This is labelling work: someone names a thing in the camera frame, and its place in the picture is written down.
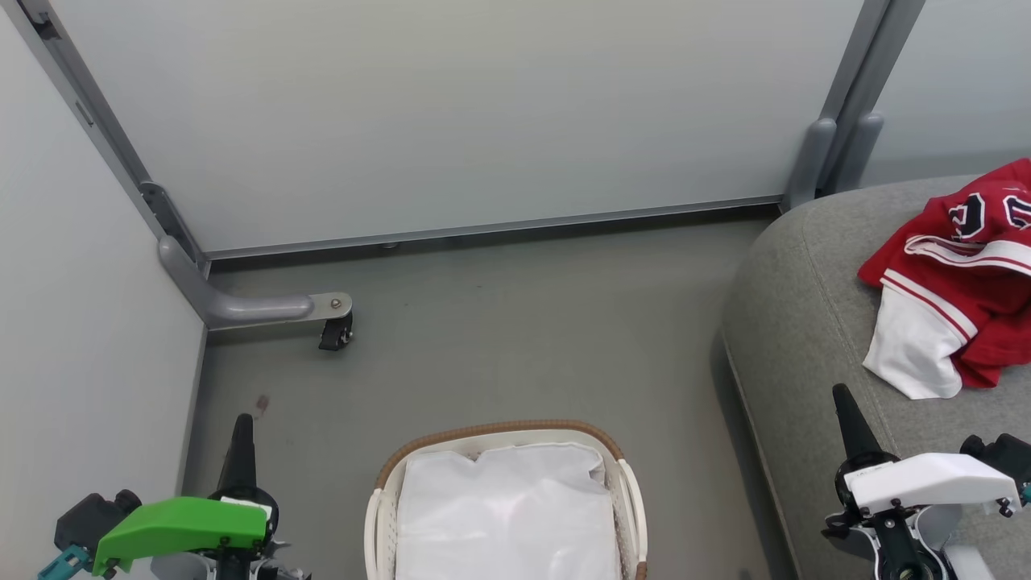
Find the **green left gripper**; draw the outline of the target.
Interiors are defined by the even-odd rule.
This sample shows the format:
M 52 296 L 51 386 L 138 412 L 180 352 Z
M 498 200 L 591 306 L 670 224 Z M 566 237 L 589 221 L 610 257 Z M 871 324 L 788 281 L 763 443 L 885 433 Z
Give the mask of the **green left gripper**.
M 213 498 L 177 498 L 143 504 L 107 533 L 93 555 L 93 575 L 129 572 L 139 559 L 194 554 L 213 561 L 217 577 L 250 577 L 251 566 L 271 553 L 279 506 L 261 489 L 253 499 L 224 491 L 256 488 L 254 417 L 235 420 Z

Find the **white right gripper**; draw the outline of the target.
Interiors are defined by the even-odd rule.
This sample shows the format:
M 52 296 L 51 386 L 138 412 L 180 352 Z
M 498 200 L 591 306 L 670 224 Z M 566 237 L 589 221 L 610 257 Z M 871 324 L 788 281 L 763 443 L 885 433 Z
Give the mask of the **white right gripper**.
M 841 441 L 851 465 L 876 465 L 884 451 L 846 384 L 832 387 Z M 921 453 L 913 458 L 866 466 L 843 476 L 846 506 L 863 516 L 935 504 L 1005 503 L 1023 511 L 1013 477 L 962 453 Z

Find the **red and white jersey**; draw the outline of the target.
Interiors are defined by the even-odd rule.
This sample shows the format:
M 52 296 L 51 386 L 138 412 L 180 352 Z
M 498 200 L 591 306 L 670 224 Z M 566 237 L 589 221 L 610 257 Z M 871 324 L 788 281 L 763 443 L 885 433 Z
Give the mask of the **red and white jersey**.
M 858 276 L 882 292 L 863 367 L 909 399 L 1031 364 L 1031 159 L 929 199 Z

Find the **white laundry basket brown rim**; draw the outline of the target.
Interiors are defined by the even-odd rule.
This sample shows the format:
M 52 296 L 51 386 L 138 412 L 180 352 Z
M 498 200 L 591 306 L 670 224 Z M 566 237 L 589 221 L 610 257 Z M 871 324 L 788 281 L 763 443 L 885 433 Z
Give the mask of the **white laundry basket brown rim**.
M 516 420 L 461 427 L 415 438 L 398 448 L 384 463 L 366 507 L 363 550 L 367 580 L 395 580 L 397 507 L 410 458 L 437 451 L 479 458 L 487 450 L 512 445 L 567 443 L 586 445 L 602 456 L 604 485 L 614 504 L 622 580 L 648 580 L 647 512 L 637 477 L 614 438 L 579 420 Z

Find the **white cloth in basket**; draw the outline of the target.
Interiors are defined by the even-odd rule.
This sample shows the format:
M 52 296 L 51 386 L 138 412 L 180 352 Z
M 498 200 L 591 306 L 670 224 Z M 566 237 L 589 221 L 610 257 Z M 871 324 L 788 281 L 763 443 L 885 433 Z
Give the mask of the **white cloth in basket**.
M 512 445 L 408 460 L 394 580 L 621 580 L 602 455 Z

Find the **grey fabric sofa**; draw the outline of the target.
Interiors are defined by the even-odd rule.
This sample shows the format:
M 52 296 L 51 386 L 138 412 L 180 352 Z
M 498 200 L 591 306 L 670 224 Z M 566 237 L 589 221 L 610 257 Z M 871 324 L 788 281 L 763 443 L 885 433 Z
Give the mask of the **grey fabric sofa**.
M 861 187 L 800 205 L 752 245 L 721 330 L 752 440 L 800 580 L 869 580 L 870 565 L 822 537 L 838 512 L 834 474 L 846 458 L 832 387 L 846 384 L 882 446 L 899 458 L 956 452 L 966 437 L 1009 433 L 1031 443 L 1031 367 L 998 387 L 910 400 L 862 366 L 879 291 L 857 272 L 933 196 L 969 176 Z

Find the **grey partition foot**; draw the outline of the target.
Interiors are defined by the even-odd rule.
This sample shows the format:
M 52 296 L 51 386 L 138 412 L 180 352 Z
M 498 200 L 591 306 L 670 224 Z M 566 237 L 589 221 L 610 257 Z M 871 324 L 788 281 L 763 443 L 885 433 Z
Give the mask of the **grey partition foot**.
M 211 286 L 172 236 L 162 236 L 157 251 L 169 278 L 210 330 L 328 321 L 346 318 L 353 309 L 353 301 L 345 292 L 272 297 L 231 295 Z

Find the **black caster wheel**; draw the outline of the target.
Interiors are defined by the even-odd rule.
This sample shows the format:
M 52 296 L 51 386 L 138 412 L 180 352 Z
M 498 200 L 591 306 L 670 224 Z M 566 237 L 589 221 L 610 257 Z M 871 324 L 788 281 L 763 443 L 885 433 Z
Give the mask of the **black caster wheel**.
M 319 341 L 321 351 L 340 351 L 350 345 L 353 337 L 354 313 L 340 318 L 325 320 Z

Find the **teal connector block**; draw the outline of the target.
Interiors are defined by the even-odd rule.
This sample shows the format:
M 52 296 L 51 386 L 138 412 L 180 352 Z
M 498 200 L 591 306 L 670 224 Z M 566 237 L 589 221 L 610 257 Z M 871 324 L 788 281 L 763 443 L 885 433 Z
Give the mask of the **teal connector block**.
M 91 570 L 92 555 L 81 545 L 71 544 L 39 573 L 37 580 L 72 580 L 82 570 Z

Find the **grey metal partition post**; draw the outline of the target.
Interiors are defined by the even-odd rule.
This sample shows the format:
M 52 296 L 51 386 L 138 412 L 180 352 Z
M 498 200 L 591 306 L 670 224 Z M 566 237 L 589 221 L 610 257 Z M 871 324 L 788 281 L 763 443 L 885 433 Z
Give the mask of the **grey metal partition post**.
M 876 104 L 924 6 L 925 0 L 863 0 L 821 113 L 789 173 L 781 213 L 860 186 L 884 127 Z

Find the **grey corner partition post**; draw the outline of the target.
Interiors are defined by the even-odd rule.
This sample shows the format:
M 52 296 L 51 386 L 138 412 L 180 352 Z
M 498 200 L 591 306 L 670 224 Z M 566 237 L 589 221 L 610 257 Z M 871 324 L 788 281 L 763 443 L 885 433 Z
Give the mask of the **grey corner partition post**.
M 52 1 L 14 0 L 14 2 L 40 37 L 42 47 L 47 49 L 56 69 L 72 89 L 74 109 L 87 122 L 87 127 L 97 130 L 103 142 L 110 147 L 118 166 L 125 170 L 126 176 L 139 191 L 140 201 L 157 220 L 162 234 L 171 236 L 179 242 L 188 260 L 201 271 L 203 276 L 207 276 L 209 261 L 192 236 L 166 187 L 152 179 L 143 159 L 132 146 L 106 96 L 89 72 L 80 52 L 77 52 L 63 23 L 56 16 Z

